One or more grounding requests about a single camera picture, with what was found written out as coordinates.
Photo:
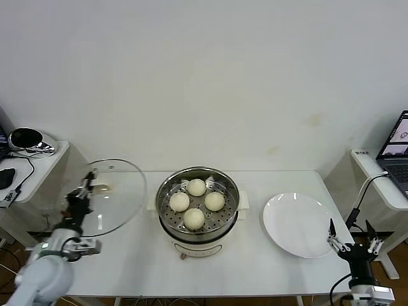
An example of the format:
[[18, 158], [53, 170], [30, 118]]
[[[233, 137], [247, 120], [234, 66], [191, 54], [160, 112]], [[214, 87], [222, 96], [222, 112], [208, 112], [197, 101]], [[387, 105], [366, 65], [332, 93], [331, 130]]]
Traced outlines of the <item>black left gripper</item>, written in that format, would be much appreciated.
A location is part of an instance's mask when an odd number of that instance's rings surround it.
[[68, 207], [64, 211], [62, 218], [64, 228], [81, 229], [85, 216], [92, 212], [88, 193], [93, 189], [92, 181], [96, 176], [95, 171], [90, 171], [77, 189], [66, 195]]

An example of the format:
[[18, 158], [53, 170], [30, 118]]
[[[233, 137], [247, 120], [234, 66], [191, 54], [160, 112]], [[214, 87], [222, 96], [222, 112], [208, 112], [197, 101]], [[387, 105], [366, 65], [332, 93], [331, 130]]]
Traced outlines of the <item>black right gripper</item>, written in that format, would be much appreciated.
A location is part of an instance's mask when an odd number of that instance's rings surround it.
[[372, 270], [372, 262], [378, 256], [383, 240], [377, 235], [368, 220], [365, 221], [369, 246], [362, 244], [344, 243], [337, 236], [333, 219], [330, 219], [327, 242], [339, 253], [339, 257], [348, 262], [351, 281], [376, 281]]

